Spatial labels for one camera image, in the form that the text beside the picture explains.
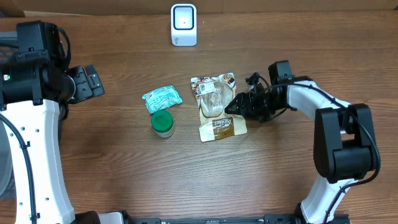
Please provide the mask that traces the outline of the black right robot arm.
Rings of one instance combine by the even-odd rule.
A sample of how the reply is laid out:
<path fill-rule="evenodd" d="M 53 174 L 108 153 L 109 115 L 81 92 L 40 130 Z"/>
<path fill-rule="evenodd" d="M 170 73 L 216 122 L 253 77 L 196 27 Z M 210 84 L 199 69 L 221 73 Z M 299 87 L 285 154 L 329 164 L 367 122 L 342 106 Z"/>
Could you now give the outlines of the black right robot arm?
<path fill-rule="evenodd" d="M 264 223 L 350 223 L 336 214 L 340 202 L 354 186 L 374 180 L 381 168 L 373 117 L 368 105 L 351 104 L 323 91 L 309 77 L 296 77 L 287 60 L 268 68 L 269 81 L 254 73 L 251 86 L 225 108 L 228 114 L 268 122 L 286 110 L 301 111 L 314 126 L 313 160 L 318 172 L 308 196 L 293 214 L 268 214 Z"/>

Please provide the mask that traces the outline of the clear brown snack bag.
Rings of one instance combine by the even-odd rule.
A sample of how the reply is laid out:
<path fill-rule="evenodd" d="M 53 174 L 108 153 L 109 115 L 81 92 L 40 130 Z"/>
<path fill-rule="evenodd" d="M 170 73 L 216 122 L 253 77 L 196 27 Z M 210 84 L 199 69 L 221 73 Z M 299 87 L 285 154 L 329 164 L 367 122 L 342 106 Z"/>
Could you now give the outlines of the clear brown snack bag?
<path fill-rule="evenodd" d="M 202 142 L 247 133 L 243 116 L 224 112 L 236 96 L 233 73 L 224 73 L 217 77 L 193 77 L 191 87 L 199 108 L 199 133 Z"/>

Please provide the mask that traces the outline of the green lid plastic jar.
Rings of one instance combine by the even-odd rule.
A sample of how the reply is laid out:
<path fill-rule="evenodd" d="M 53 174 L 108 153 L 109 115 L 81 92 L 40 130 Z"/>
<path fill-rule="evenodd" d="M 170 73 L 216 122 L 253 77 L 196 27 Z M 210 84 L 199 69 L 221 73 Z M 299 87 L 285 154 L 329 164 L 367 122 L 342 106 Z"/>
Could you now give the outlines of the green lid plastic jar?
<path fill-rule="evenodd" d="M 155 133 L 161 138 L 169 138 L 175 132 L 174 119 L 166 111 L 157 111 L 152 115 L 151 125 Z"/>

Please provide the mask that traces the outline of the teal wet wipes pack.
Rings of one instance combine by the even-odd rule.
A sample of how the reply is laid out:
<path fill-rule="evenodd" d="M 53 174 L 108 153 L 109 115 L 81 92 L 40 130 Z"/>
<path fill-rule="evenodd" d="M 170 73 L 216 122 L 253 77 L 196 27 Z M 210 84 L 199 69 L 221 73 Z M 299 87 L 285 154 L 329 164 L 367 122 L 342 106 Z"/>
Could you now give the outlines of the teal wet wipes pack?
<path fill-rule="evenodd" d="M 172 85 L 163 86 L 145 93 L 142 99 L 145 101 L 146 108 L 150 114 L 154 114 L 157 111 L 170 108 L 173 105 L 178 105 L 183 102 L 179 93 Z"/>

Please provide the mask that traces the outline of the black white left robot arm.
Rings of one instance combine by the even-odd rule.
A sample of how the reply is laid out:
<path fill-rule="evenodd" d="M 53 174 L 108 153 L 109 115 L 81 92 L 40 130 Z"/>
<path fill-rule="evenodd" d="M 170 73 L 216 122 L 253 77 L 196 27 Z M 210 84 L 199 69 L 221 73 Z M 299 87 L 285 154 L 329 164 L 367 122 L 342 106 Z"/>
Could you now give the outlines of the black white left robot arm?
<path fill-rule="evenodd" d="M 75 213 L 63 178 L 59 125 L 72 104 L 101 96 L 94 66 L 70 66 L 65 31 L 43 21 L 16 27 L 1 65 L 1 122 L 11 150 L 17 223 L 123 223 L 122 212 Z"/>

